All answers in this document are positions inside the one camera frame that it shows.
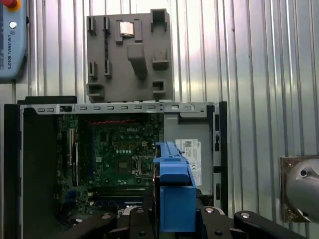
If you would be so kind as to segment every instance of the motherboard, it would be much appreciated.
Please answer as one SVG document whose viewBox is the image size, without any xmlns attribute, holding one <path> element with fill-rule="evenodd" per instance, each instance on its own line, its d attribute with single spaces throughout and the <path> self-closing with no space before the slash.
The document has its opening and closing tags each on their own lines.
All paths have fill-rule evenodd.
<svg viewBox="0 0 319 239">
<path fill-rule="evenodd" d="M 59 214 L 81 218 L 131 206 L 151 185 L 155 143 L 162 138 L 157 114 L 63 115 L 57 133 Z"/>
</svg>

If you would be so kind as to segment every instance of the pcie slot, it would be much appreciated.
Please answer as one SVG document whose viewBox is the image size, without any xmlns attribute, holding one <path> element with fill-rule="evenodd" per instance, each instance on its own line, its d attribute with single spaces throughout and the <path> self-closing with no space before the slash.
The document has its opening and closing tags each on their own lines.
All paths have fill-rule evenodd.
<svg viewBox="0 0 319 239">
<path fill-rule="evenodd" d="M 70 128 L 68 131 L 68 139 L 69 139 L 69 165 L 72 166 L 72 149 L 75 141 L 75 129 Z"/>
<path fill-rule="evenodd" d="M 80 164 L 79 164 L 79 143 L 75 142 L 72 146 L 72 184 L 79 186 Z"/>
</svg>

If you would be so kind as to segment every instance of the cable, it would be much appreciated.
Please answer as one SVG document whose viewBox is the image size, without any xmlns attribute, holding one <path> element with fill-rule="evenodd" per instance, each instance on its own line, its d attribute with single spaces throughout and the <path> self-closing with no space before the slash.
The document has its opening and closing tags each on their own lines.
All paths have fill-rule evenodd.
<svg viewBox="0 0 319 239">
<path fill-rule="evenodd" d="M 136 120 L 127 119 L 127 120 L 109 120 L 109 121 L 99 121 L 99 122 L 88 121 L 88 123 L 94 124 L 94 125 L 107 124 L 107 123 L 130 123 L 130 122 L 136 122 Z"/>
</svg>

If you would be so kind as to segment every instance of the green circuit board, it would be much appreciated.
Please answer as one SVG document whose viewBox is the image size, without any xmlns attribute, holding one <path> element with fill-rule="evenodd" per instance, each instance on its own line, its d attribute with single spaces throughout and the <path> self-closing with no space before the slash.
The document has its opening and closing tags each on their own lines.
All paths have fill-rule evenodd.
<svg viewBox="0 0 319 239">
<path fill-rule="evenodd" d="M 57 200 L 72 204 L 69 215 L 91 214 L 97 195 L 110 189 L 148 187 L 152 181 L 155 143 L 162 138 L 156 115 L 88 119 L 78 115 L 57 120 Z"/>
</svg>

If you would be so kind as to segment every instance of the gray 3d-printed holder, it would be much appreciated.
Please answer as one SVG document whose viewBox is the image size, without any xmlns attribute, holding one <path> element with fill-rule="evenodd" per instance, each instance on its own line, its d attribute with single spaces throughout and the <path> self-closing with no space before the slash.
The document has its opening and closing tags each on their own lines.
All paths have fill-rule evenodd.
<svg viewBox="0 0 319 239">
<path fill-rule="evenodd" d="M 87 17 L 92 103 L 173 100 L 169 14 Z"/>
</svg>

